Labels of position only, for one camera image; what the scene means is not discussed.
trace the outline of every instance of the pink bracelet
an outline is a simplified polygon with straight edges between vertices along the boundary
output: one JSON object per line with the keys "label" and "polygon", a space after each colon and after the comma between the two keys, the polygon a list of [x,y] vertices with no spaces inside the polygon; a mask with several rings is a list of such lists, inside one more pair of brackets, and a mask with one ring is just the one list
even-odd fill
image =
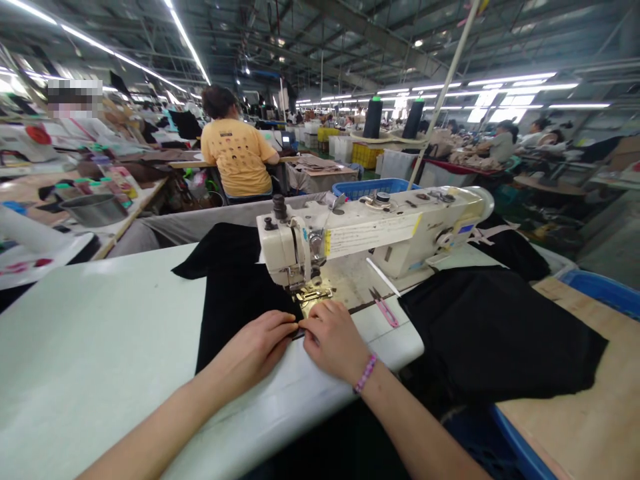
{"label": "pink bracelet", "polygon": [[358,383],[356,383],[355,387],[353,388],[353,392],[356,395],[360,395],[360,392],[362,392],[362,389],[365,387],[365,383],[371,376],[371,372],[373,372],[373,367],[375,366],[375,362],[377,360],[378,359],[375,355],[372,355],[371,358],[369,358],[369,363],[365,367],[365,372],[362,374],[362,377],[360,378],[360,380],[358,380]]}

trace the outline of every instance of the sewing machine label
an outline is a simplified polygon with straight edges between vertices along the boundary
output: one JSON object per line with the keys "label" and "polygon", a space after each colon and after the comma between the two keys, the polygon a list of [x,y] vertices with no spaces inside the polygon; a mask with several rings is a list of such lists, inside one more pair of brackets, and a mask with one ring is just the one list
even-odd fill
{"label": "sewing machine label", "polygon": [[360,225],[338,227],[325,234],[325,256],[342,257],[412,238],[422,213],[402,215]]}

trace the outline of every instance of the dark hair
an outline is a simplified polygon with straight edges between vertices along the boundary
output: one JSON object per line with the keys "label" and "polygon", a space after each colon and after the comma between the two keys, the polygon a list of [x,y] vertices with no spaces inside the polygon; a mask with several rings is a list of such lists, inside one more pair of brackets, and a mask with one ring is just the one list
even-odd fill
{"label": "dark hair", "polygon": [[511,141],[514,145],[518,142],[518,132],[520,132],[520,129],[516,127],[511,120],[502,120],[502,122],[498,123],[495,127],[510,132],[512,136]]}
{"label": "dark hair", "polygon": [[558,140],[557,140],[557,142],[558,142],[558,143],[562,143],[562,142],[564,142],[564,140],[565,140],[565,136],[564,136],[564,134],[563,134],[560,130],[558,130],[558,129],[556,129],[556,130],[551,130],[551,132],[550,132],[550,133],[555,133],[556,137],[558,137]]}
{"label": "dark hair", "polygon": [[214,120],[225,118],[234,105],[240,112],[238,99],[229,89],[212,85],[202,90],[202,108]]}
{"label": "dark hair", "polygon": [[531,123],[532,125],[537,125],[538,128],[542,131],[551,124],[551,121],[546,118],[538,118],[538,120],[534,120]]}

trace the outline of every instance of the work table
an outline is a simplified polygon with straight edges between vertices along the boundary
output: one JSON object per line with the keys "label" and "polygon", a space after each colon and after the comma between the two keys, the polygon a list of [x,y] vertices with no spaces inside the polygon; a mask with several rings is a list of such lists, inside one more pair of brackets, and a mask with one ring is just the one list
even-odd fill
{"label": "work table", "polygon": [[[193,377],[206,279],[188,281],[171,269],[194,247],[62,267],[0,316],[1,478],[76,476]],[[464,245],[438,268],[495,264]],[[338,292],[363,278],[344,280]],[[367,278],[389,293],[380,278]],[[553,279],[537,289],[611,343],[592,390],[499,408],[558,471],[626,478],[640,458],[633,437],[640,325]],[[397,370],[424,347],[396,297],[387,303],[396,329],[375,305],[353,318],[371,350]],[[236,478],[354,398],[296,340],[266,380],[212,417],[164,478]]]}

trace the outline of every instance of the pink scissors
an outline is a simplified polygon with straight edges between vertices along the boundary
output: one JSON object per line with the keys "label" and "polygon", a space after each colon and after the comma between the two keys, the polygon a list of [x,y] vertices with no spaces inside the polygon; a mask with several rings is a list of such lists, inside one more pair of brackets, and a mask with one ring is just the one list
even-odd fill
{"label": "pink scissors", "polygon": [[378,290],[373,288],[373,290],[369,289],[369,292],[373,297],[375,304],[378,306],[382,314],[385,316],[385,318],[389,322],[390,326],[392,326],[393,328],[398,328],[400,326],[400,324],[398,323],[398,320],[396,320],[395,316],[391,312],[391,309],[387,305],[387,302],[385,302],[384,298],[380,296],[380,294],[378,293]]}

